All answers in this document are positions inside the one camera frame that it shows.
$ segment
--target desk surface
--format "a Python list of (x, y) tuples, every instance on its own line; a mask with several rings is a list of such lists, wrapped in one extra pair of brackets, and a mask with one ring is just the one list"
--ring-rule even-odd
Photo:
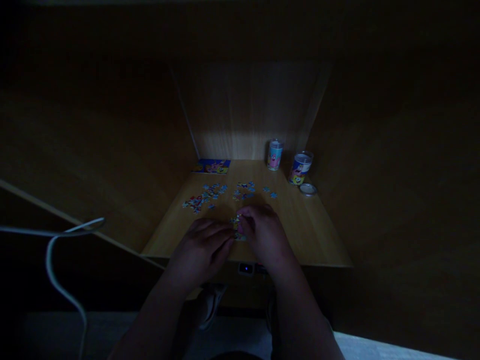
[[(233, 192), (237, 183), (255, 183), (254, 196), (235, 201)], [(224, 194), (217, 200), (203, 204), (195, 215), (190, 207), (182, 204), (192, 196), (204, 192), (203, 185), (220, 183), (227, 185)], [(271, 198), (263, 187), (278, 194)], [(215, 204), (215, 209), (208, 205)], [(290, 185), (281, 171), (270, 171), (261, 160), (232, 160), (226, 175), (192, 173), (185, 181), (170, 208), (156, 228), (142, 255), (169, 258), (192, 222), (199, 218), (212, 218), (228, 222), (244, 205), (270, 204), (277, 212), (290, 245), (301, 265), (350, 267), (352, 262), (318, 195), (307, 197), (297, 186)], [(230, 261), (256, 262), (255, 255), (246, 241), (233, 244)]]

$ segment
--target shoe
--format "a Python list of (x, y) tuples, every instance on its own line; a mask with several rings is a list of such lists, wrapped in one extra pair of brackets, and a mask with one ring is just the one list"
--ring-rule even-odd
[(200, 330), (207, 331), (212, 326), (220, 301), (222, 300), (222, 296), (227, 290), (227, 287), (228, 285), (225, 284), (210, 284), (207, 288), (203, 289), (203, 291), (206, 292), (204, 298), (207, 305), (208, 316), (198, 327)]

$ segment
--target white cable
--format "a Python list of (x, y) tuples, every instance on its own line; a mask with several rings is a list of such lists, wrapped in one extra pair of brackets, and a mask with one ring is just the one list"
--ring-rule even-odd
[[(102, 227), (104, 223), (105, 223), (105, 220), (103, 220), (103, 222), (97, 226), (97, 229)], [(58, 231), (49, 231), (49, 230), (35, 230), (35, 229), (13, 227), (13, 226), (0, 226), (0, 232), (17, 233), (17, 234), (25, 234), (25, 235), (37, 235), (37, 236), (45, 236), (45, 237), (59, 237), (59, 238), (73, 238), (73, 237), (88, 235), (92, 233), (91, 230), (77, 231), (75, 233), (67, 233), (66, 231), (58, 232)]]
[[(86, 231), (77, 231), (78, 229), (83, 229), (89, 225), (96, 224), (102, 222), (99, 226), (94, 229), (86, 230)], [(3, 232), (10, 232), (10, 233), (18, 233), (18, 234), (29, 234), (29, 235), (39, 235), (39, 236), (51, 236), (50, 234), (56, 234), (56, 236), (52, 237), (51, 240), (48, 242), (46, 247), (46, 255), (45, 255), (45, 267), (46, 273), (48, 275), (48, 279), (50, 280), (51, 284), (57, 291), (62, 294), (69, 302), (76, 307), (78, 312), (81, 315), (81, 319), (83, 321), (83, 334), (81, 336), (80, 341), (80, 350), (78, 352), (79, 360), (82, 360), (84, 357), (84, 349), (85, 349), (85, 339), (87, 337), (87, 330), (88, 330), (88, 322), (87, 322), (87, 313), (85, 312), (84, 307), (82, 304), (74, 298), (72, 294), (70, 294), (67, 290), (65, 290), (62, 285), (60, 285), (57, 277), (54, 273), (54, 268), (52, 265), (52, 252), (54, 249), (55, 241), (58, 238), (62, 237), (72, 237), (72, 236), (82, 236), (86, 234), (91, 234), (96, 232), (99, 228), (101, 228), (105, 223), (105, 219), (103, 217), (99, 217), (98, 219), (86, 222), (82, 225), (72, 227), (71, 229), (66, 230), (65, 232), (54, 232), (54, 231), (44, 231), (44, 230), (32, 230), (32, 229), (24, 229), (24, 228), (17, 228), (17, 227), (10, 227), (10, 226), (0, 226), (0, 231)]]

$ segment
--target metal lid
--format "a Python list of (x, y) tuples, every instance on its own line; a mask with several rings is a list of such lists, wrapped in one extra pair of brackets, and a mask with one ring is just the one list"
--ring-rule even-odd
[(314, 196), (318, 193), (317, 188), (308, 182), (304, 182), (302, 185), (299, 186), (299, 188), (301, 193), (305, 196)]

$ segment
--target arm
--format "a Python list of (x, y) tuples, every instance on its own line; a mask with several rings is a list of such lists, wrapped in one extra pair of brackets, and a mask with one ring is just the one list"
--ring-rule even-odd
[(275, 284), (285, 358), (343, 359), (277, 214), (269, 205), (246, 206), (238, 213), (243, 215), (239, 231)]
[(187, 295), (210, 279), (233, 244), (230, 224), (196, 220), (109, 359), (167, 359)]

